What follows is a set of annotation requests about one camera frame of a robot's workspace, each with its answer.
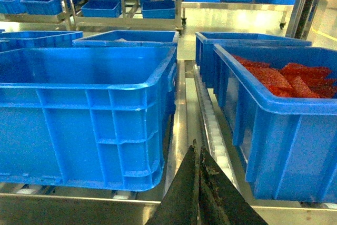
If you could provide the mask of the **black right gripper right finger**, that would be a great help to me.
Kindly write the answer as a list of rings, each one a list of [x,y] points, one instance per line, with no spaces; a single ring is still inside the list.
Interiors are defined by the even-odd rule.
[[[199,208],[202,224],[267,224],[205,147],[200,155]]]

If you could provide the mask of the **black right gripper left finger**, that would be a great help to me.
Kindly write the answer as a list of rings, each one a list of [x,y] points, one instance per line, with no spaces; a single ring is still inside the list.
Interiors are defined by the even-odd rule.
[[[194,139],[168,191],[147,224],[197,224],[199,188],[200,152]]]

